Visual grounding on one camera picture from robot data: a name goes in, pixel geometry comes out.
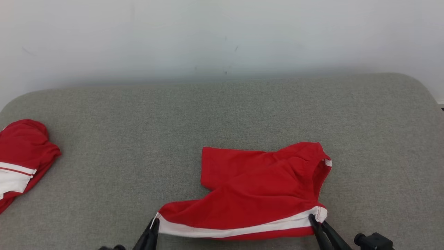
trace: red stripe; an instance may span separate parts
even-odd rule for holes
[[[9,171],[17,172],[17,173],[26,174],[28,176],[32,176],[32,174],[30,174],[30,173],[25,173],[25,172],[18,171],[18,170],[15,170],[15,169],[7,169],[7,168],[2,168],[2,167],[0,167],[0,169],[9,170]]]

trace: white wall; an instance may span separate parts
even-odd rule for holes
[[[443,10],[442,0],[1,0],[0,109],[97,76],[399,72],[444,101]]]

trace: red and white clothing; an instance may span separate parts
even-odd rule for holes
[[[330,169],[319,143],[277,152],[205,147],[201,184],[212,192],[164,205],[156,215],[159,232],[238,240],[311,235],[308,215],[327,217],[318,197]]]
[[[38,121],[20,120],[4,128],[0,132],[0,214],[16,196],[28,192],[60,155]]]

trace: gray fabric surface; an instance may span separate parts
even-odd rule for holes
[[[444,114],[405,75],[46,90],[9,103],[0,127],[23,118],[43,122],[63,156],[0,215],[2,250],[132,247],[163,204],[208,193],[203,146],[274,151],[300,141],[321,142],[333,160],[320,202],[349,244],[378,232],[397,250],[444,245]],[[158,249],[318,247],[314,236],[161,235]]]

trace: red garment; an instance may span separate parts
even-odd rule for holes
[[[28,192],[60,155],[38,121],[20,120],[4,128],[0,132],[0,214],[16,196]]]
[[[164,205],[160,233],[194,238],[265,239],[313,234],[309,214],[323,222],[318,197],[331,169],[319,143],[277,152],[202,150],[201,200]]]

